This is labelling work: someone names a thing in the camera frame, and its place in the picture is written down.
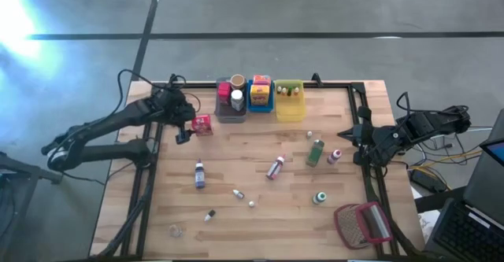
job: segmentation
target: blue bottle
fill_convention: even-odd
[[[203,169],[203,163],[201,159],[198,159],[196,163],[196,188],[202,189],[205,187],[205,169]]]

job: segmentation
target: gray floor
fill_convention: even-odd
[[[20,1],[31,33],[38,34],[141,33],[150,7],[150,0]],[[160,0],[153,32],[504,31],[503,12],[504,0]],[[29,56],[21,54],[28,49]],[[139,40],[6,42],[0,47],[0,150],[45,167],[40,146],[115,106],[116,74],[133,67],[138,49]],[[150,41],[142,74],[156,80],[172,72],[189,80],[234,73],[306,79],[313,72],[323,79],[385,79],[396,117],[404,112],[395,99],[407,90],[415,108],[465,104],[475,125],[492,125],[504,107],[503,52],[504,39],[497,38]],[[128,87],[128,77],[123,84]],[[469,148],[486,137],[478,131],[461,140]],[[406,159],[420,156],[411,152]],[[108,164],[83,164],[71,173],[104,180]],[[456,187],[468,182],[474,164],[438,169]],[[85,257],[102,191],[72,179],[60,186],[41,182],[6,261]]]

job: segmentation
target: wooden table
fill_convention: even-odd
[[[364,82],[373,124],[393,124],[384,81]],[[339,206],[365,202],[361,169],[352,163],[355,148],[336,135],[353,125],[346,90],[306,89],[306,118],[295,124],[278,123],[274,112],[249,113],[243,124],[220,124],[213,115],[215,89],[187,91],[201,99],[200,114],[211,115],[214,136],[193,135],[191,141],[178,146],[174,139],[177,130],[165,129],[144,259],[321,260],[376,256],[374,248],[345,248],[333,223],[333,212]],[[133,82],[128,102],[149,93],[148,84]],[[192,97],[188,100],[196,103]],[[142,127],[126,127],[120,131],[119,141],[141,137],[142,131]],[[306,139],[307,131],[313,132],[310,140]],[[305,159],[318,138],[325,142],[324,155],[318,166],[310,168]],[[331,166],[325,158],[334,149],[341,149],[343,157]],[[283,153],[287,159],[278,179],[267,180],[266,171]],[[198,158],[206,171],[203,190],[195,189]],[[114,161],[110,172],[124,164],[127,161]],[[134,168],[126,169],[107,183],[91,253],[102,250],[124,222],[134,173]],[[390,164],[385,181],[395,221],[413,244],[423,249],[404,166]],[[242,191],[245,198],[236,198],[234,189]],[[311,197],[318,191],[324,191],[328,199],[314,205]],[[249,201],[256,203],[255,208],[248,206]],[[203,222],[210,209],[216,215]],[[182,237],[169,235],[172,224],[182,227]],[[132,245],[136,245],[135,238],[134,233]]]

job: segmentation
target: gray container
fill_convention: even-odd
[[[222,82],[229,82],[231,77],[221,77],[216,80],[217,89],[219,89],[219,84]],[[246,103],[248,98],[246,86],[242,88],[243,92],[243,102]],[[222,124],[242,124],[246,119],[246,105],[237,112],[235,109],[231,107],[231,105],[221,104],[219,101],[219,97],[217,96],[217,92],[215,93],[215,116],[217,120],[219,120]]]

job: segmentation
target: laptop keyboard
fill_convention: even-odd
[[[455,256],[468,261],[504,261],[503,232],[485,227],[456,204],[447,210],[434,240]]]

